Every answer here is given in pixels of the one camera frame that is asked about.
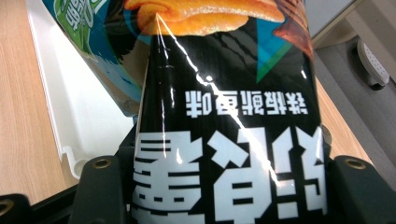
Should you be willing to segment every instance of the wooden table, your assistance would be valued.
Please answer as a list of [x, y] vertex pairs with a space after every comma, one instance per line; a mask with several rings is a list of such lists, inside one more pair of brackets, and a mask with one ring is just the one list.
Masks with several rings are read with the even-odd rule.
[[[24, 0], [0, 1], [0, 17], [0, 195], [23, 193], [34, 204], [77, 182], [58, 159]], [[368, 161], [317, 84], [323, 123], [332, 133], [332, 157]]]

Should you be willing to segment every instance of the wooden surface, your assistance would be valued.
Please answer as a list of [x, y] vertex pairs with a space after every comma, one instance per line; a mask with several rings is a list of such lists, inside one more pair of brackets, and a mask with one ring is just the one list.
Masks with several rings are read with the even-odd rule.
[[[0, 195], [24, 193], [37, 203], [76, 183], [61, 165], [24, 0], [0, 1]], [[332, 133], [332, 156], [369, 160], [318, 84], [324, 125]]]

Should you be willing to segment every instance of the white tray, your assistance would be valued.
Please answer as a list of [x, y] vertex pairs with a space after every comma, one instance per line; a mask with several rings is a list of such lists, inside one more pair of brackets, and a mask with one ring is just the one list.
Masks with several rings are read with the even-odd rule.
[[86, 161], [114, 155], [134, 126], [64, 36], [41, 0], [26, 0], [49, 116], [62, 161], [80, 177]]

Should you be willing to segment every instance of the black snack bag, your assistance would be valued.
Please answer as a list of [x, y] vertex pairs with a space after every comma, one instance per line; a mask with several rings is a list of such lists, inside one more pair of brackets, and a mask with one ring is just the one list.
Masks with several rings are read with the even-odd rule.
[[324, 220], [311, 55], [273, 35], [293, 23], [249, 18], [229, 32], [152, 37], [134, 157], [138, 223]]

